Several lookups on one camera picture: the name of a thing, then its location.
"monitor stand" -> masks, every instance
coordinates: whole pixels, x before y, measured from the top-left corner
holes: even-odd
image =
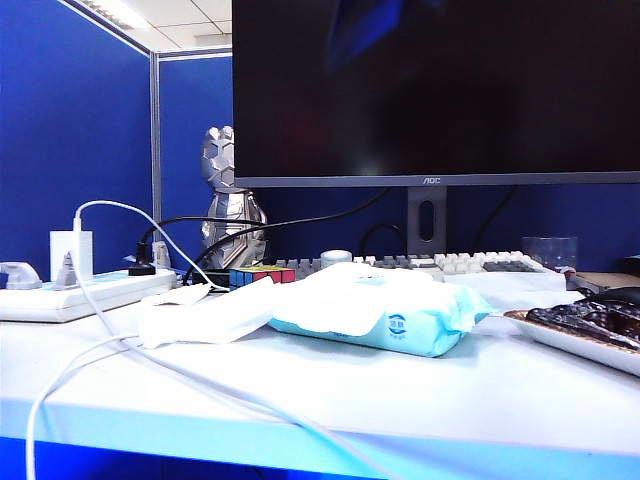
[[[445,253],[447,187],[408,187],[407,202],[407,253]]]

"keyboard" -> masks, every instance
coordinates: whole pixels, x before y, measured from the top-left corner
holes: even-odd
[[[546,269],[529,255],[513,252],[447,253],[436,255],[385,255],[383,257],[354,257],[355,263],[367,263],[378,268],[406,268],[429,273],[435,280],[443,275],[483,272],[543,272]],[[296,271],[302,280],[320,270],[320,259],[277,260],[278,267]]]

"black cable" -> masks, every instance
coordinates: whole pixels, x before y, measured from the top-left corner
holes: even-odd
[[[271,225],[264,225],[264,226],[256,226],[256,227],[246,228],[246,229],[241,230],[239,232],[232,233],[230,235],[227,235],[224,238],[221,238],[217,242],[214,242],[205,251],[203,251],[200,255],[198,255],[198,258],[196,258],[193,261],[193,263],[198,264],[199,262],[202,261],[203,258],[205,258],[207,255],[209,255],[216,248],[218,248],[221,245],[224,245],[225,243],[230,242],[234,238],[237,238],[237,237],[239,237],[241,235],[246,235],[248,233],[257,232],[259,230],[263,230],[263,231],[264,230],[272,230],[274,228],[289,227],[291,225],[302,225],[302,224],[305,224],[305,223],[324,222],[324,221],[327,221],[327,220],[336,220],[338,218],[342,218],[342,217],[346,217],[346,216],[349,216],[349,215],[353,215],[353,214],[358,213],[359,211],[364,210],[365,208],[373,205],[374,203],[376,203],[378,200],[380,200],[382,197],[384,197],[389,192],[389,190],[391,190],[391,187],[385,187],[375,197],[371,198],[370,200],[366,201],[365,203],[363,203],[362,205],[360,205],[360,206],[358,206],[356,208],[352,208],[351,210],[347,210],[346,212],[336,213],[334,215],[326,215],[326,216],[323,216],[323,217],[303,218],[303,219],[300,219],[300,220],[290,220],[288,222],[272,223]],[[184,277],[182,278],[182,284],[183,285],[187,285],[188,284],[189,277],[191,277],[191,274],[193,273],[193,270],[194,270],[194,268],[191,266],[191,267],[189,267],[187,272],[184,274]]]
[[[369,238],[371,237],[371,235],[373,235],[376,231],[381,230],[383,228],[390,228],[391,230],[393,230],[398,234],[403,245],[402,253],[404,253],[405,255],[407,254],[406,236],[402,233],[402,230],[400,229],[400,227],[397,225],[394,225],[393,223],[378,223],[377,225],[374,225],[369,230],[367,230],[367,232],[362,236],[362,239],[360,240],[360,256],[361,257],[366,257],[365,252],[366,252],[367,242],[369,241]]]
[[[182,222],[185,220],[208,221],[208,222],[214,222],[214,223],[237,223],[238,225],[264,225],[263,222],[258,222],[256,220],[241,220],[241,219],[234,220],[231,218],[216,218],[216,217],[203,217],[203,216],[192,216],[192,215],[167,218],[166,220],[161,220],[160,222],[158,222],[158,225],[163,227],[164,225],[168,225],[170,223]],[[140,242],[147,243],[147,240],[149,240],[149,237],[151,236],[151,234],[156,230],[157,229],[155,226],[150,227],[149,230],[144,232],[144,235],[142,235],[142,239],[140,240]]]
[[[482,240],[482,237],[484,236],[484,232],[487,230],[487,228],[489,227],[491,222],[502,211],[502,209],[507,206],[507,204],[509,203],[509,201],[513,197],[514,193],[516,193],[516,191],[519,188],[520,188],[520,185],[512,185],[511,189],[507,192],[507,194],[504,196],[502,201],[498,205],[496,205],[496,207],[493,209],[493,211],[487,216],[487,218],[485,218],[484,222],[482,222],[482,225],[480,225],[480,228],[478,229],[478,233],[476,234],[476,238],[473,241],[473,247],[471,249],[472,252],[479,251],[480,241]]]

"computer monitor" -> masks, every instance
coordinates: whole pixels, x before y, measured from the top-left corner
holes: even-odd
[[[635,0],[238,0],[233,22],[238,185],[640,179]]]

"rubik's cube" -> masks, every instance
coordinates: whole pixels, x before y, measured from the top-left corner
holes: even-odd
[[[233,268],[229,270],[229,290],[244,287],[267,276],[271,277],[273,283],[290,283],[295,282],[296,271],[269,265]]]

